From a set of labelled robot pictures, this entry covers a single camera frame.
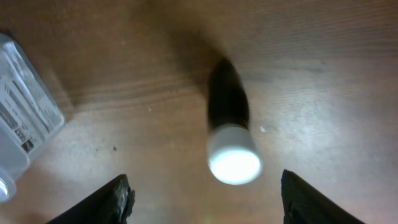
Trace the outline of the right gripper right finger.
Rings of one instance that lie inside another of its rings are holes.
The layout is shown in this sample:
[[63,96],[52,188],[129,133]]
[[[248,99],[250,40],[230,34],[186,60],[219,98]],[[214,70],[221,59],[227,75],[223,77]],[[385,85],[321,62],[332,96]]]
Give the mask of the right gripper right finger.
[[363,224],[291,170],[282,173],[281,196],[284,224]]

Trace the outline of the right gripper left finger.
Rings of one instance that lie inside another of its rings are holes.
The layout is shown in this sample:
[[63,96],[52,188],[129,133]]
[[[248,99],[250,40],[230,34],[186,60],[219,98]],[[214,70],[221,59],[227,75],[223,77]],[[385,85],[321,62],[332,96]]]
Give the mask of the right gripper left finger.
[[48,224],[126,224],[134,203],[135,191],[121,174]]

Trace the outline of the dark bottle white cap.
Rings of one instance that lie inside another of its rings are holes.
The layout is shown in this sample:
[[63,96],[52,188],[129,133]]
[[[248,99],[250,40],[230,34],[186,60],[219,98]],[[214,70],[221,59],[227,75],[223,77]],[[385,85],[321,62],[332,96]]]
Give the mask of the dark bottle white cap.
[[208,167],[224,184],[247,184],[261,173],[263,162],[249,130],[248,98],[230,60],[215,65],[207,87]]

